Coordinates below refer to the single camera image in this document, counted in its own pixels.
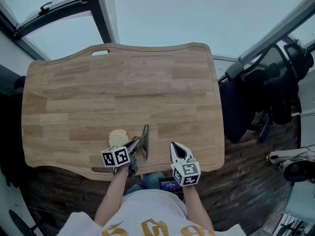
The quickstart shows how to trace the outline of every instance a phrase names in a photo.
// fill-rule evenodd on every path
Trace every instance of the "person's arm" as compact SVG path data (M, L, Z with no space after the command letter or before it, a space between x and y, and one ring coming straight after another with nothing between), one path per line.
M117 173L96 211L94 221L101 227L106 225L122 204L125 184L128 177L128 166L129 164L125 164L117 169Z
M213 225L193 185L183 186L188 220L213 232Z

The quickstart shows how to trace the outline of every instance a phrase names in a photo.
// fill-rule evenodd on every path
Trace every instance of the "person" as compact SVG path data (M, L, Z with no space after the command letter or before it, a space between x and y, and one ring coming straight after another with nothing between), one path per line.
M94 221L84 212L70 215L59 236L245 236L239 225L214 232L212 222L193 185L183 186L184 204L175 194L159 189L163 173L144 174L126 191L128 165L118 168Z

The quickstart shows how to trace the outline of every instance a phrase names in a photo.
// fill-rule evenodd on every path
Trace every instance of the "office chair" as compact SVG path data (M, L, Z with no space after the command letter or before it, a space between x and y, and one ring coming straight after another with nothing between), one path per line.
M292 60L285 58L278 45L271 44L249 68L234 63L219 79L224 134L231 142L237 143L247 130L260 132L258 139L264 142L273 122L291 121L291 105L301 109L298 81L313 66L313 57L296 43L285 47ZM261 112L258 122L252 124L256 113Z

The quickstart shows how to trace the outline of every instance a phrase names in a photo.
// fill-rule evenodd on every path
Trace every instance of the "phone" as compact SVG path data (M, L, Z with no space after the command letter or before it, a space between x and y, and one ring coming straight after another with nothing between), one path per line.
M160 190L174 193L181 201L184 201L183 188L173 177L160 178L158 181Z

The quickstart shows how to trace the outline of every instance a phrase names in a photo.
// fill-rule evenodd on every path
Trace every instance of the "white t-shirt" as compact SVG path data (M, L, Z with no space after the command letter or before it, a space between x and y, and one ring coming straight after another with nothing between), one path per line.
M70 215L59 236L246 236L239 225L209 232L187 220L186 205L173 193L140 190L123 197L119 211L102 228L86 213Z

